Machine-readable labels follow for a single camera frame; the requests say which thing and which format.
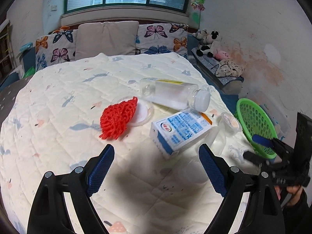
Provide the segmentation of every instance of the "plastic laundry basket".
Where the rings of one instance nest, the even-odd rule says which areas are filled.
[[[236,104],[235,117],[243,127],[243,132],[255,152],[267,159],[276,157],[271,148],[266,148],[252,141],[252,136],[258,134],[268,139],[277,138],[274,125],[263,109],[255,102],[247,98],[241,98]]]

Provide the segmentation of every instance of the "mattress cover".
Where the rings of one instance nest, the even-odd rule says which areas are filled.
[[[151,122],[175,113],[154,106],[152,120],[131,127],[116,141],[99,138],[99,119],[111,101],[139,94],[139,81],[156,77],[207,85],[201,74],[175,53],[111,56],[99,54],[38,71],[17,94],[0,132],[0,184],[10,221],[26,233],[31,205],[47,171],[71,172],[98,156],[106,144],[115,159],[91,201],[110,233],[204,233],[221,202],[210,181],[199,189],[178,184],[175,168],[196,156],[203,141],[166,161],[149,138]],[[211,102],[206,114],[229,111],[218,91],[207,85]],[[243,159],[252,150],[243,133],[227,138],[222,157],[245,172],[257,170]],[[83,233],[70,195],[65,193],[76,233]],[[230,233],[241,223],[248,201],[244,194]]]

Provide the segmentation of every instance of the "red logo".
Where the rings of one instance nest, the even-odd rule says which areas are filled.
[[[169,124],[167,124],[167,123],[161,123],[160,126],[166,132],[171,132],[172,131],[171,126]]]

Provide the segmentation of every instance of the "green plastic bag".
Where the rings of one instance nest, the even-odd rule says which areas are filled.
[[[36,73],[36,70],[34,67],[31,67],[29,70],[27,70],[27,72],[25,73],[25,75],[23,76],[23,78],[27,77],[27,76],[31,76],[34,75]]]

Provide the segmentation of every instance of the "black sleeve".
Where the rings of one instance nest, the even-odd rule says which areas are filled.
[[[299,226],[300,222],[305,218],[308,210],[307,195],[303,190],[296,205],[289,207],[286,206],[283,209],[285,234],[292,234],[294,232],[296,227]]]

